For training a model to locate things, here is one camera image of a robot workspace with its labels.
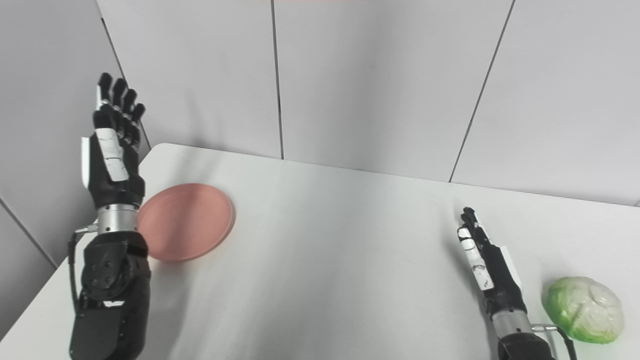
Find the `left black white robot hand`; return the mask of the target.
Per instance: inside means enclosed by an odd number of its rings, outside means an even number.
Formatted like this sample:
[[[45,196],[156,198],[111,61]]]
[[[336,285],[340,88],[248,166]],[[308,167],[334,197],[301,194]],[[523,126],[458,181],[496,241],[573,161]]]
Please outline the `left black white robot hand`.
[[[123,78],[100,75],[96,85],[93,133],[81,142],[81,177],[96,209],[114,204],[138,209],[146,196],[139,173],[141,120],[146,112]]]

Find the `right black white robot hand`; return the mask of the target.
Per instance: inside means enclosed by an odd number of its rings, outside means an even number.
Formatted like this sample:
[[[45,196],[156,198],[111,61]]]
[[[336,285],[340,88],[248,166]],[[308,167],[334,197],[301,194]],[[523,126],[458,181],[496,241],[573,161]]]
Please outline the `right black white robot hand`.
[[[461,219],[457,237],[482,292],[486,313],[490,317],[498,312],[527,314],[521,287],[510,270],[503,249],[490,241],[473,208],[464,207]]]

